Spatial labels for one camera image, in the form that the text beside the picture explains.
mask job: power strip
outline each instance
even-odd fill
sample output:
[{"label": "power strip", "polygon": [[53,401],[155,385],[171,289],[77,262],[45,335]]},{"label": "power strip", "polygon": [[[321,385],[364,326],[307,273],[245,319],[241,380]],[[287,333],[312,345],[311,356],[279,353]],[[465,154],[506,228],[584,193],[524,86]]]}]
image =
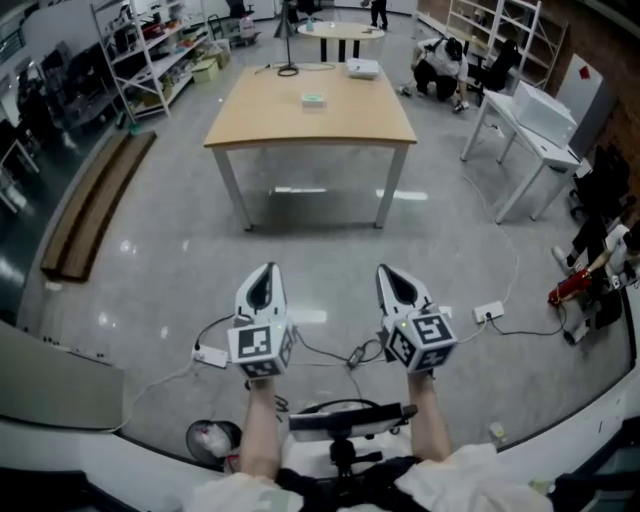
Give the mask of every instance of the power strip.
[{"label": "power strip", "polygon": [[492,302],[491,304],[485,304],[484,306],[478,306],[473,308],[473,319],[477,324],[483,324],[489,321],[487,313],[491,314],[491,318],[495,319],[504,315],[504,307],[502,301]]},{"label": "power strip", "polygon": [[191,357],[199,363],[215,366],[216,368],[226,368],[229,361],[229,353],[218,348],[200,345],[200,350],[191,350]]}]

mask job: white sneaker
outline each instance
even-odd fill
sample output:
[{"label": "white sneaker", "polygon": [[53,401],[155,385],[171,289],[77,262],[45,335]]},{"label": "white sneaker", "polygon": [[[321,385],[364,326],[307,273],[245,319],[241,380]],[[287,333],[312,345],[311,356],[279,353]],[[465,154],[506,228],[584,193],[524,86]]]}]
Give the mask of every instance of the white sneaker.
[{"label": "white sneaker", "polygon": [[575,274],[576,272],[580,272],[583,268],[582,264],[577,262],[573,267],[567,265],[567,255],[557,245],[551,248],[551,254],[566,276],[570,276]]}]

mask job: white cable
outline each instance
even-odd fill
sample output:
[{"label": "white cable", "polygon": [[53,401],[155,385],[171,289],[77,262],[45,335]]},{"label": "white cable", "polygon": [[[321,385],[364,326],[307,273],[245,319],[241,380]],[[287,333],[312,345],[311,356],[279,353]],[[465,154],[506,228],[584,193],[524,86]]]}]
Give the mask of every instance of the white cable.
[{"label": "white cable", "polygon": [[136,396],[136,398],[134,399],[133,403],[131,404],[131,410],[129,411],[129,414],[127,415],[127,418],[120,423],[120,425],[118,425],[116,428],[112,428],[110,430],[105,430],[104,432],[108,432],[108,433],[113,433],[116,432],[118,430],[120,430],[121,428],[123,428],[125,425],[127,425],[127,423],[129,423],[131,421],[131,418],[133,418],[133,410],[136,407],[136,404],[140,401],[140,399],[144,396],[144,394],[149,391],[151,388],[159,386],[160,384],[164,384],[165,382],[168,382],[170,380],[176,379],[178,377],[182,377],[183,375],[186,375],[187,373],[189,373],[189,370],[191,369],[191,366],[193,365],[193,359],[189,358],[189,364],[187,366],[185,366],[184,368],[182,368],[181,370],[172,373],[171,375],[164,377],[160,380],[157,380],[156,382],[153,382],[151,384],[149,384],[148,386],[142,388],[142,391],[140,391],[140,393],[138,393],[138,395]]}]

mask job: white desk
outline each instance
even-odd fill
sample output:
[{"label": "white desk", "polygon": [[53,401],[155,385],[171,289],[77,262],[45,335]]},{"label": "white desk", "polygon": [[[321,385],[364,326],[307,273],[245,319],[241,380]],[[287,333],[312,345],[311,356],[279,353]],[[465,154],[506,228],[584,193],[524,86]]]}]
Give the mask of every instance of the white desk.
[{"label": "white desk", "polygon": [[512,130],[511,134],[509,134],[507,140],[505,141],[505,145],[500,154],[500,157],[498,157],[498,163],[502,163],[517,135],[519,135],[522,140],[527,143],[527,145],[541,160],[539,164],[536,164],[536,167],[531,172],[531,174],[529,174],[529,176],[527,176],[527,178],[522,183],[520,183],[516,191],[512,194],[507,203],[502,207],[502,209],[496,216],[497,224],[500,224],[502,222],[505,215],[509,213],[509,210],[511,210],[513,205],[516,204],[518,199],[520,199],[525,194],[525,192],[529,189],[535,179],[540,175],[545,166],[550,165],[567,169],[567,172],[562,175],[560,179],[558,179],[557,185],[547,196],[544,203],[542,203],[540,207],[533,213],[533,215],[531,215],[531,220],[536,220],[540,215],[544,213],[544,211],[553,202],[553,200],[558,197],[560,192],[562,192],[562,189],[564,189],[564,187],[571,181],[571,179],[573,178],[573,174],[581,164],[580,160],[578,160],[574,156],[569,147],[559,148],[537,133],[534,133],[531,130],[520,125],[511,113],[512,100],[513,98],[511,98],[510,96],[498,94],[497,92],[485,91],[485,99],[482,107],[480,108],[480,112],[478,113],[476,124],[473,127],[473,131],[471,132],[469,140],[467,140],[466,146],[460,154],[460,160],[466,162],[469,150],[478,138],[478,133],[480,132],[480,128],[482,128],[482,125],[484,124],[484,119],[489,113],[489,109],[492,108],[498,115],[500,115],[500,117],[502,117],[502,119],[507,122]]}]

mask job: small white box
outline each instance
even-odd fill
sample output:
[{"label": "small white box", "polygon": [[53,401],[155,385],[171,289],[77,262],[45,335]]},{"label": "small white box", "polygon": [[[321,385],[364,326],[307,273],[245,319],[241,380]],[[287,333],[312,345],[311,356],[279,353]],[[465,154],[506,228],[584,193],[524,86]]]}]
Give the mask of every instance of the small white box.
[{"label": "small white box", "polygon": [[373,80],[380,74],[380,64],[375,60],[348,59],[347,69],[351,78]]}]

